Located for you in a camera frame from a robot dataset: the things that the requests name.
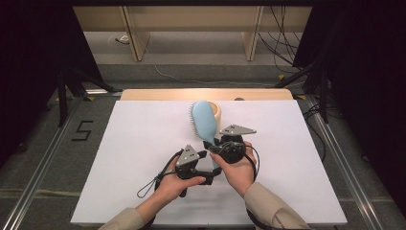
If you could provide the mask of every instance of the hand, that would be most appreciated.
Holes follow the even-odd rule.
[[[253,160],[255,164],[257,164],[253,154],[253,149],[250,148],[252,146],[251,143],[244,141],[244,144],[245,146],[248,146],[245,153]],[[210,156],[224,171],[229,184],[241,197],[244,197],[245,192],[247,192],[248,188],[254,183],[254,170],[248,159],[246,157],[242,157],[240,161],[230,165],[218,154],[210,153]]]
[[[168,170],[175,169],[178,157],[175,157],[169,164]],[[144,223],[149,222],[167,204],[179,197],[186,188],[203,183],[205,177],[197,176],[183,180],[176,173],[164,176],[158,189],[143,203],[135,209],[143,218]]]

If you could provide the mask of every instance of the person's left hand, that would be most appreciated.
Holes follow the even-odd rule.
[[[175,170],[176,162],[179,156],[175,157],[169,164],[168,170]],[[197,176],[191,179],[183,180],[176,173],[167,174],[161,181],[155,195],[164,198],[167,203],[175,200],[186,188],[194,185],[199,185],[206,180],[205,177]]]

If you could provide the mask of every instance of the white board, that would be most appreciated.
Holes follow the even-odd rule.
[[[71,221],[108,222],[122,209],[144,200],[137,197],[137,192],[177,151],[187,144],[203,150],[189,121],[192,103],[116,102]],[[307,223],[347,222],[295,101],[216,103],[222,109],[222,127],[236,124],[257,131],[243,138],[259,153],[258,182],[280,196]],[[199,160],[197,168],[212,170],[211,157]],[[211,186],[189,188],[187,196],[165,207],[154,224],[217,226],[252,222],[244,201],[223,173]]]

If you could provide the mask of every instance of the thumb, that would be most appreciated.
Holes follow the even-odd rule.
[[[199,184],[201,184],[201,183],[203,183],[205,181],[206,181],[205,177],[196,176],[196,177],[184,180],[183,183],[184,183],[186,188],[189,188],[189,187],[194,186],[194,185],[199,185]]]
[[[224,170],[224,168],[227,167],[227,165],[228,165],[227,162],[225,162],[224,159],[220,155],[210,152],[210,156],[221,169]]]

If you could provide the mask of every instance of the beige sleeve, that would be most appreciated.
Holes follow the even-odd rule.
[[[135,208],[126,208],[122,210],[116,217],[111,219],[99,230],[129,230],[140,229],[144,226],[144,221],[141,215]]]
[[[257,182],[247,190],[244,200],[247,209],[265,225],[275,228],[309,228],[291,207]]]

